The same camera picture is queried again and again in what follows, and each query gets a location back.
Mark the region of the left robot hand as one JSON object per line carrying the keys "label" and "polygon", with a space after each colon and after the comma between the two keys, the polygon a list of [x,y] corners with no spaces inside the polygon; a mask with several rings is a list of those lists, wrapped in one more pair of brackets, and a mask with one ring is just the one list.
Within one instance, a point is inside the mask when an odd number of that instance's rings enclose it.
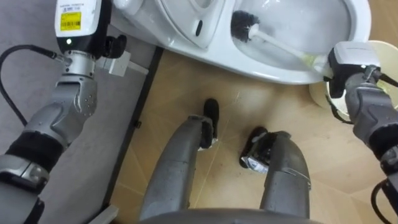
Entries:
{"label": "left robot hand", "polygon": [[54,29],[61,52],[77,50],[94,58],[119,58],[127,37],[108,35],[113,4],[111,0],[58,0]]}

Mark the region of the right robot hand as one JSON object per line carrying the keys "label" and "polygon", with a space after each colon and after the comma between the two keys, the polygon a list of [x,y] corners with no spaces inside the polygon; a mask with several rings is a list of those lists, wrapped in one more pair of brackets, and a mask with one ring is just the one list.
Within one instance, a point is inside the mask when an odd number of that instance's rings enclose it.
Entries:
{"label": "right robot hand", "polygon": [[366,42],[338,42],[328,54],[328,65],[332,77],[328,82],[331,98],[341,98],[357,88],[381,92],[376,86],[373,72],[381,70],[381,63],[375,49]]}

